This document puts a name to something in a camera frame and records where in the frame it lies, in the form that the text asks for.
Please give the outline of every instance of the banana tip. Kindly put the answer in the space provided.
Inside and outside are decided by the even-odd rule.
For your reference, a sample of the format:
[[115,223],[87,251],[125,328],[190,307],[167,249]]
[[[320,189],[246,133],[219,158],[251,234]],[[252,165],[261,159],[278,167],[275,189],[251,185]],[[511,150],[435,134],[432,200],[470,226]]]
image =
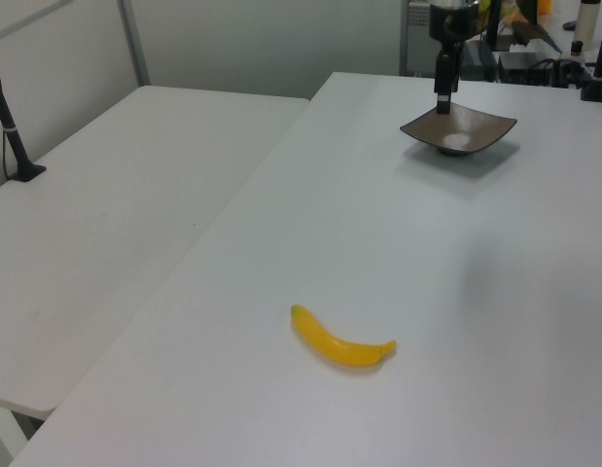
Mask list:
[[393,352],[397,346],[398,346],[398,343],[396,341],[389,341],[388,343],[386,343],[383,347],[385,355]]

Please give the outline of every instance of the banana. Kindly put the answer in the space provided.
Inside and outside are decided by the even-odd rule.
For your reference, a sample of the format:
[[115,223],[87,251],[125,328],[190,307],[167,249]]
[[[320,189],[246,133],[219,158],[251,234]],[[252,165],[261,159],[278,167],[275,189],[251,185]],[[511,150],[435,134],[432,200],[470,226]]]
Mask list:
[[382,345],[344,341],[333,336],[302,305],[292,306],[292,324],[305,340],[327,358],[350,367],[368,367],[380,363],[396,349],[396,342]]

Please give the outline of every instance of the white bottle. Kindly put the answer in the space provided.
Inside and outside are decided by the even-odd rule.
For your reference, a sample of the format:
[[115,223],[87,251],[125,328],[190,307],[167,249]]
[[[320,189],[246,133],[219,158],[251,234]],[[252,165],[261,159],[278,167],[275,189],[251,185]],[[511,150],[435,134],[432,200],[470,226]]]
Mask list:
[[582,0],[580,4],[573,40],[584,43],[582,51],[589,51],[592,48],[592,36],[594,35],[594,26],[596,25],[596,17],[599,15],[600,5],[601,0]]

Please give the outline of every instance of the black stand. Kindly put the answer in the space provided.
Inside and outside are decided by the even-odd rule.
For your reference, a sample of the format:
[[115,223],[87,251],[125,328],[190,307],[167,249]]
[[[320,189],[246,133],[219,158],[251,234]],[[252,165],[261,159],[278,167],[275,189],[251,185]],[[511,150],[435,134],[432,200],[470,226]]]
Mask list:
[[12,175],[11,179],[17,180],[19,182],[28,182],[35,178],[37,175],[39,175],[41,172],[46,170],[45,167],[43,167],[42,165],[35,165],[28,158],[26,150],[24,149],[24,145],[21,142],[21,138],[19,137],[18,128],[16,127],[16,124],[13,121],[11,111],[9,110],[9,106],[7,105],[5,96],[2,93],[1,83],[0,122],[2,123],[3,130],[7,134],[9,144],[11,144],[11,147],[13,148],[13,154],[16,156],[16,160],[18,161],[18,172]]
[[601,49],[596,58],[592,80],[582,89],[582,100],[602,102],[602,39]]
[[492,52],[508,52],[514,42],[514,36],[512,34],[497,35],[502,8],[501,4],[493,4],[490,8],[493,7],[495,8],[490,13],[491,17],[486,29],[486,44]]

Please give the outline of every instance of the table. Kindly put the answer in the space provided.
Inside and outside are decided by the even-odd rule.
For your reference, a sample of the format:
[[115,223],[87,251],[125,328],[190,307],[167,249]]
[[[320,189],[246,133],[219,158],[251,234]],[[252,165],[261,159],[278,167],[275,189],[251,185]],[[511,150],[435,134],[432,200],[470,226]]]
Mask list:
[[141,88],[0,188],[0,406],[46,418],[306,105]]
[[[443,157],[431,80],[335,73],[13,467],[601,466],[602,106],[454,101],[519,122]],[[397,354],[336,368],[295,303]]]

